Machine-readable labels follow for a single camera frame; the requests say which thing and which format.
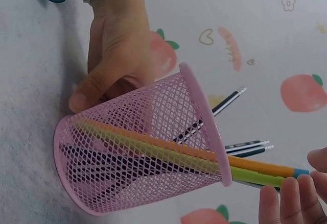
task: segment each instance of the orange pencil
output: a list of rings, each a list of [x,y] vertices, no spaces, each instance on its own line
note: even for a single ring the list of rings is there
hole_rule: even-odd
[[[211,151],[206,151],[198,148],[193,148],[184,144],[177,144],[171,141],[164,141],[158,138],[149,137],[147,135],[139,134],[137,132],[125,130],[122,128],[114,127],[112,125],[108,125],[102,122],[98,122],[95,120],[87,120],[82,124],[78,124],[82,129],[88,129],[99,134],[106,134],[108,132],[116,133],[121,136],[129,137],[132,139],[136,139],[138,141],[146,142],[154,146],[159,146],[162,148],[166,148],[168,150],[172,150],[175,152],[179,152],[182,154],[190,155],[192,157],[201,158],[216,162],[216,154]],[[229,164],[231,166],[257,171],[260,173],[264,173],[272,176],[280,176],[280,177],[295,177],[297,178],[299,175],[308,175],[309,171],[304,169],[296,169],[287,166],[279,166],[274,164],[268,164],[253,160],[248,160],[244,158],[238,158],[234,156],[228,156]]]

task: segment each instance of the pen holder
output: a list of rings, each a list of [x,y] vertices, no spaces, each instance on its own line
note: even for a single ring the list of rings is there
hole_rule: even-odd
[[[181,158],[173,149],[158,153],[150,148],[151,138],[177,145],[172,139],[200,119],[201,130],[178,146],[210,148],[219,167],[208,170],[201,160],[190,163],[187,158],[194,155],[184,153]],[[141,142],[135,142],[134,134],[144,136],[138,138]],[[216,182],[231,184],[227,154],[211,109],[184,63],[174,75],[60,120],[54,158],[69,196],[97,216]]]

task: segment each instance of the blue pen tip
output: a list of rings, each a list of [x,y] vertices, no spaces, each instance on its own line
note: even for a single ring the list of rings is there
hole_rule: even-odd
[[[306,169],[295,169],[294,178],[298,178],[299,175],[309,175],[310,172]]]

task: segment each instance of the pen holder rim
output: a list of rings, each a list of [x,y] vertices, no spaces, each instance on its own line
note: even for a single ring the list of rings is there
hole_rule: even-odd
[[[228,187],[232,183],[229,160],[209,103],[207,102],[201,86],[195,78],[192,69],[186,63],[179,64],[179,69],[186,81],[193,102],[198,105],[198,110],[201,114],[203,124],[207,128],[207,135],[209,140],[210,142],[215,142],[208,146],[210,146],[210,148],[216,154],[216,160],[219,164],[222,184],[223,186]]]

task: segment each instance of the hand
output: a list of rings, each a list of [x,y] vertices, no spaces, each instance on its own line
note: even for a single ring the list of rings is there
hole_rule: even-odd
[[[308,154],[318,171],[298,179],[287,178],[281,187],[281,204],[271,186],[260,192],[259,224],[326,224],[327,217],[318,196],[327,203],[327,149]]]
[[[81,112],[151,84],[150,30],[144,0],[92,0],[88,76],[69,100]]]

